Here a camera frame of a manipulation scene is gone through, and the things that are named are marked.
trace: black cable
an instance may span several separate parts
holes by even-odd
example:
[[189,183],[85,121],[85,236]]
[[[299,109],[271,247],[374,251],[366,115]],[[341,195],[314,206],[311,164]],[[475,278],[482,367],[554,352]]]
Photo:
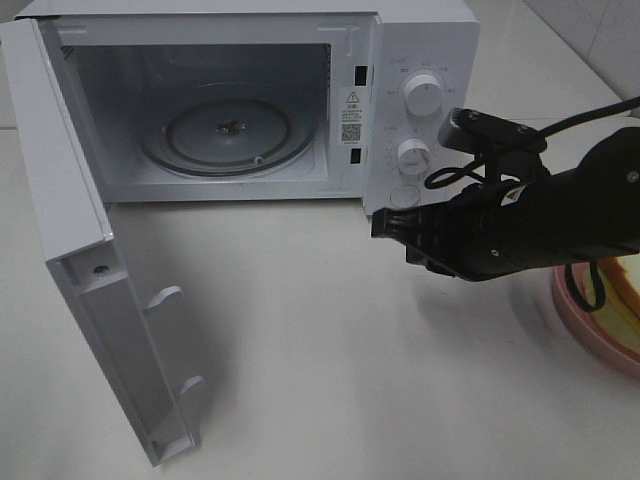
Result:
[[582,296],[578,285],[576,285],[576,279],[573,276],[573,269],[571,265],[564,266],[564,282],[567,285],[567,290],[571,299],[575,302],[581,310],[587,313],[593,313],[604,307],[607,301],[607,291],[604,288],[604,282],[598,272],[598,262],[589,262],[589,274],[591,275],[591,281],[593,282],[593,291],[595,295],[595,302],[591,305]]
[[[430,190],[435,190],[438,188],[448,187],[449,185],[452,185],[453,183],[467,176],[478,180],[478,174],[473,172],[476,168],[495,162],[498,158],[508,153],[511,153],[515,150],[522,150],[532,143],[548,138],[551,135],[555,135],[556,133],[567,130],[568,128],[591,122],[593,120],[598,120],[600,118],[610,117],[611,115],[616,115],[628,110],[633,110],[634,108],[638,107],[640,107],[640,97],[635,97],[630,100],[625,100],[624,102],[609,105],[607,107],[597,108],[595,110],[590,110],[588,112],[579,113],[578,115],[565,118],[564,120],[554,123],[553,125],[543,128],[542,130],[539,130],[535,133],[525,135],[522,139],[505,145],[487,156],[480,156],[472,162],[469,162],[464,167],[442,168],[429,175],[424,181],[424,186]],[[443,175],[449,176],[442,180],[438,180]]]

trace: microwave door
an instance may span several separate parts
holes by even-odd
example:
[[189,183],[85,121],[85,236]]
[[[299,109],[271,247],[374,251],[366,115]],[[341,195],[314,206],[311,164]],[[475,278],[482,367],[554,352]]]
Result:
[[196,443],[180,399],[201,377],[172,378],[153,337],[154,322],[183,316],[181,290],[168,287],[147,304],[135,292],[87,165],[90,146],[70,119],[73,100],[54,74],[48,52],[64,50],[49,23],[0,26],[45,261],[155,465]]

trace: white countertop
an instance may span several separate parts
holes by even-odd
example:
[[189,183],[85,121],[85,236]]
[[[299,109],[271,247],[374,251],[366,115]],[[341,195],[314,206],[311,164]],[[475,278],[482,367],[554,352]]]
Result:
[[[519,1],[471,3],[470,105],[548,119],[615,101]],[[570,168],[629,123],[545,158]],[[640,383],[566,331],[549,271],[472,284],[406,265],[357,201],[112,209],[142,297],[184,287],[176,328],[199,332],[215,392],[201,448],[152,469],[42,263],[15,132],[0,158],[0,478],[637,479]]]

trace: timer knob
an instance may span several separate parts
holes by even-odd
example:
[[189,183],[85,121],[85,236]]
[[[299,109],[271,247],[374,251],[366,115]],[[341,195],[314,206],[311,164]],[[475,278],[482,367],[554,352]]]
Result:
[[442,84],[430,73],[418,73],[404,84],[407,110],[417,117],[426,117],[442,105]]
[[420,175],[431,162],[429,147],[417,138],[410,138],[398,145],[398,169],[405,175]]

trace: microwave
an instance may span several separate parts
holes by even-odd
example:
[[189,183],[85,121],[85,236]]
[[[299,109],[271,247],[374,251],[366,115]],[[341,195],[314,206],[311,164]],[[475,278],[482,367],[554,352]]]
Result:
[[34,0],[0,26],[47,267],[153,465],[197,444],[206,379],[154,338],[182,290],[139,298],[109,204],[439,201],[478,33],[462,0]]

